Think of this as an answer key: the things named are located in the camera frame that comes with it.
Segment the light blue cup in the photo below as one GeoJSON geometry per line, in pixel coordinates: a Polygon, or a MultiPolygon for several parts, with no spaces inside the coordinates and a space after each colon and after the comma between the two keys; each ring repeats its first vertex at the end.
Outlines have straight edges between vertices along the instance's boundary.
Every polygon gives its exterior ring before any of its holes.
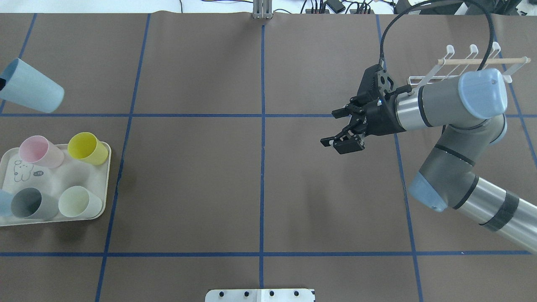
{"type": "Polygon", "coordinates": [[[0,190],[0,217],[11,216],[11,201],[13,195],[4,190],[0,190]]]}
{"type": "Polygon", "coordinates": [[[60,85],[21,59],[9,63],[0,78],[6,80],[1,99],[45,113],[56,110],[65,94],[60,85]]]}

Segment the yellow cup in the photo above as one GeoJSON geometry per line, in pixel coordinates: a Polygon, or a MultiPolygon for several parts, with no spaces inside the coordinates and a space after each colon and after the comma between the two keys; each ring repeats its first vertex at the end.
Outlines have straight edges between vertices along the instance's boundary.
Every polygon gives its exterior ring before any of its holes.
{"type": "Polygon", "coordinates": [[[75,135],[67,145],[67,152],[75,160],[99,166],[108,158],[108,149],[95,135],[81,132],[75,135]]]}

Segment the plastic cup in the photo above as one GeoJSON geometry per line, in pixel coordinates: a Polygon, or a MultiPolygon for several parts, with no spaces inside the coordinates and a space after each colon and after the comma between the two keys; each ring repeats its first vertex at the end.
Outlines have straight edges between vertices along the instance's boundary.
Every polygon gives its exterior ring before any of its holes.
{"type": "Polygon", "coordinates": [[[36,188],[25,188],[13,197],[11,212],[17,218],[50,219],[58,214],[58,202],[36,188]]]}
{"type": "Polygon", "coordinates": [[[11,216],[11,201],[13,195],[0,190],[0,217],[11,216]]]}
{"type": "Polygon", "coordinates": [[[103,201],[83,186],[72,186],[60,196],[58,208],[65,217],[93,218],[103,209],[103,201]]]}
{"type": "Polygon", "coordinates": [[[62,164],[65,154],[45,137],[34,135],[27,138],[19,148],[20,159],[47,168],[62,164]]]}
{"type": "Polygon", "coordinates": [[[65,94],[60,85],[21,59],[9,63],[0,78],[6,80],[0,98],[45,113],[56,110],[65,94]]]}
{"type": "Polygon", "coordinates": [[[75,160],[99,166],[108,158],[108,149],[95,135],[82,132],[75,135],[67,145],[67,152],[75,160]]]}

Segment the table surface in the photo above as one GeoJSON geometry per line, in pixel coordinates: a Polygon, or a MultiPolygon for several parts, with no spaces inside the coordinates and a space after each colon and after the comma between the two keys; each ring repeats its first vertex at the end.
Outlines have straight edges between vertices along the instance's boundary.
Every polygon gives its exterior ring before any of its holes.
{"type": "MultiPolygon", "coordinates": [[[[441,129],[319,143],[378,60],[392,16],[4,14],[0,69],[22,58],[66,90],[52,114],[0,105],[0,153],[82,131],[113,149],[96,220],[0,228],[2,301],[203,301],[210,289],[316,290],[317,301],[535,301],[537,258],[407,195],[441,129]]],[[[537,18],[495,16],[504,57],[537,57],[537,18]]],[[[398,83],[482,16],[405,16],[398,83]]],[[[476,173],[537,200],[535,64],[509,85],[505,138],[476,173]]]]}

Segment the robotic arm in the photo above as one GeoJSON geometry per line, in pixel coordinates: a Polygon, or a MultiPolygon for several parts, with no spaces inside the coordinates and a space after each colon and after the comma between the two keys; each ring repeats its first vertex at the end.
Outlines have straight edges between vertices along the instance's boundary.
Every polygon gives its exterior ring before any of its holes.
{"type": "Polygon", "coordinates": [[[451,207],[537,254],[537,206],[472,172],[488,145],[507,131],[506,108],[507,92],[497,69],[470,71],[412,90],[409,85],[395,88],[377,64],[365,70],[357,95],[332,111],[335,118],[350,115],[349,125],[321,143],[346,154],[363,150],[368,135],[448,125],[409,192],[437,212],[451,207]]]}

